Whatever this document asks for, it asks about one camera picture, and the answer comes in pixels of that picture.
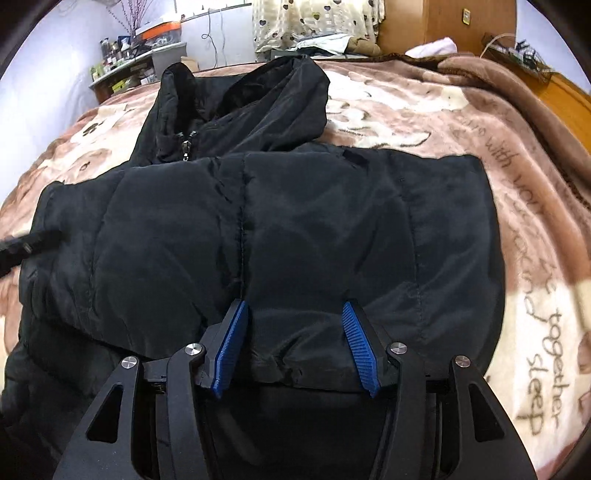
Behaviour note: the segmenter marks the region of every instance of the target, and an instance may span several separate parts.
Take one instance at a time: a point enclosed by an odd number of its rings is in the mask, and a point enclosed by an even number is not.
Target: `white cable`
[[[482,50],[482,53],[480,54],[480,58],[482,58],[484,56],[484,54],[486,53],[486,51],[490,48],[490,46],[496,42],[499,38],[504,38],[504,37],[513,37],[513,38],[517,38],[517,36],[515,36],[513,33],[502,33],[501,35],[497,35],[495,38],[493,38],[490,42],[488,42],[488,44],[486,45],[486,47],[484,47],[484,50]]]

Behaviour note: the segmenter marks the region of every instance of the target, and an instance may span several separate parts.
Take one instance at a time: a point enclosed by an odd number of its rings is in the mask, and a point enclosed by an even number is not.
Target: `bed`
[[[331,81],[320,141],[482,160],[506,266],[504,324],[483,374],[546,480],[591,419],[591,157],[504,67],[464,55],[409,62],[319,62]],[[0,238],[28,232],[50,182],[77,183],[126,161],[157,92],[115,96],[53,141],[4,201]],[[0,280],[3,354],[18,339],[18,276]]]

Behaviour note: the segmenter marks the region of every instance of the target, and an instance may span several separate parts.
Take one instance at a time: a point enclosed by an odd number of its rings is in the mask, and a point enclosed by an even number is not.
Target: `zipper pull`
[[[189,160],[189,153],[191,151],[191,142],[189,140],[185,140],[181,143],[181,149],[183,150],[183,161]]]
[[[189,140],[185,140],[183,143],[181,143],[181,150],[183,151],[183,161],[189,161],[189,154],[191,153],[190,139],[193,138],[195,135],[197,135],[197,132],[193,130],[191,133],[189,133]]]

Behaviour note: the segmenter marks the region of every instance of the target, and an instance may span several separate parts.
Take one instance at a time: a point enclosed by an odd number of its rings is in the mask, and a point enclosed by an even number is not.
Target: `black cable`
[[[208,38],[209,38],[209,40],[211,40],[212,45],[213,45],[213,49],[216,52],[216,63],[213,66],[213,68],[217,68],[217,48],[216,48],[216,44],[213,42],[213,38],[212,38],[212,13],[211,13],[210,8],[207,9],[207,19],[209,20],[209,30],[207,33],[201,34],[201,38],[203,40],[207,40]]]
[[[224,62],[224,66],[227,67],[228,66],[228,58],[226,57],[226,34],[224,33],[224,30],[223,30],[222,9],[220,9],[220,30],[222,31],[222,38],[223,38],[223,43],[222,43],[223,62]]]

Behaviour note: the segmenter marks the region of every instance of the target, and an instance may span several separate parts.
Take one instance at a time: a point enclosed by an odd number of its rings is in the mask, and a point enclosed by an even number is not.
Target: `cluttered shelf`
[[[165,15],[135,30],[133,38],[120,36],[101,43],[102,60],[90,69],[89,85],[99,103],[112,95],[139,85],[160,80],[164,70],[187,55],[187,43],[181,42],[181,24],[177,15]]]

